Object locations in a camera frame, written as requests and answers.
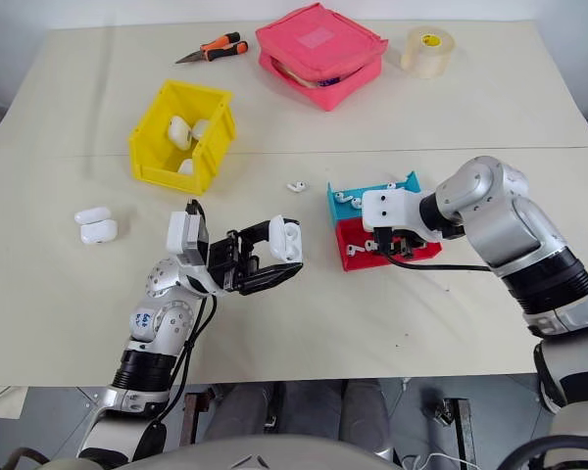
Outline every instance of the pliers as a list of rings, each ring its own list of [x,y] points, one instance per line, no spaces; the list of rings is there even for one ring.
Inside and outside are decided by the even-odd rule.
[[[198,51],[192,52],[188,56],[179,59],[176,63],[184,64],[186,62],[198,61],[211,62],[220,57],[244,54],[248,51],[248,43],[246,41],[240,41],[239,39],[239,32],[229,32],[209,44],[203,44]]]

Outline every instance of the pink pouch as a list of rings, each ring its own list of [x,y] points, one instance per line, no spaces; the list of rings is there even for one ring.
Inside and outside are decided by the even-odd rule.
[[[257,30],[259,62],[330,111],[381,73],[387,40],[320,3]]]

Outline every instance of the white table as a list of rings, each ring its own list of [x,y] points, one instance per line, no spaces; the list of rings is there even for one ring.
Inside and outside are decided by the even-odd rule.
[[[492,149],[521,168],[534,200],[588,268],[588,149]],[[489,273],[342,271],[326,182],[423,187],[475,151],[229,155],[201,198],[212,241],[277,213],[298,218],[306,264],[263,293],[231,294],[192,356],[194,382],[528,372],[535,339]],[[286,181],[303,179],[293,194]],[[128,315],[165,255],[187,196],[135,181],[124,156],[0,161],[0,384],[101,385],[119,364]],[[72,217],[108,204],[121,234],[84,246]],[[479,262],[466,240],[437,259]]]
[[[258,66],[261,23],[52,31],[0,127],[0,160],[127,155],[127,136],[167,78],[233,91],[231,155],[588,147],[588,125],[533,23],[434,22],[458,48],[433,80],[397,67],[421,23],[363,23],[390,40],[383,72],[331,113]],[[233,30],[248,54],[174,64]]]

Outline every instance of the clear tape roll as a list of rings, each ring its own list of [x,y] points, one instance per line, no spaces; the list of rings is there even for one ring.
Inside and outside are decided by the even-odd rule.
[[[444,29],[419,26],[410,30],[401,68],[419,78],[441,75],[455,49],[453,36]]]

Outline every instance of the black cable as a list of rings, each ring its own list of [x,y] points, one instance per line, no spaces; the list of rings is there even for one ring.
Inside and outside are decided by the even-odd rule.
[[[517,470],[532,457],[555,448],[581,448],[588,450],[586,436],[548,436],[520,446],[499,465],[498,470]]]
[[[196,322],[194,323],[194,327],[192,328],[192,332],[189,334],[187,341],[183,346],[183,351],[181,352],[178,361],[176,362],[176,366],[174,367],[174,372],[171,376],[171,387],[176,378],[176,374],[178,373],[178,369],[180,368],[180,364],[183,364],[183,375],[180,379],[180,385],[178,386],[178,390],[176,391],[176,395],[172,399],[172,401],[168,404],[166,409],[164,409],[159,416],[153,421],[154,423],[161,423],[166,416],[172,411],[172,409],[176,406],[178,401],[180,400],[181,396],[183,395],[183,391],[185,390],[185,385],[187,384],[187,375],[189,372],[189,359],[192,355],[192,350],[194,349],[194,345],[196,344],[196,340],[200,336],[200,334],[205,330],[207,325],[212,321],[214,315],[216,314],[216,308],[218,307],[218,301],[216,300],[216,296],[212,296],[212,310],[209,312],[209,316],[205,320],[205,322],[201,325],[200,321],[203,318],[203,312],[205,311],[205,305],[207,304],[207,299],[203,299],[200,304],[200,309],[198,310],[198,315],[196,316]]]
[[[588,460],[567,460],[566,462],[561,462],[552,467],[547,467],[545,470],[576,470],[576,469],[584,469],[588,470]]]
[[[472,264],[412,264],[402,262],[392,258],[387,253],[382,255],[395,266],[405,267],[406,269],[415,269],[420,271],[488,271],[492,272],[488,266],[476,266]]]

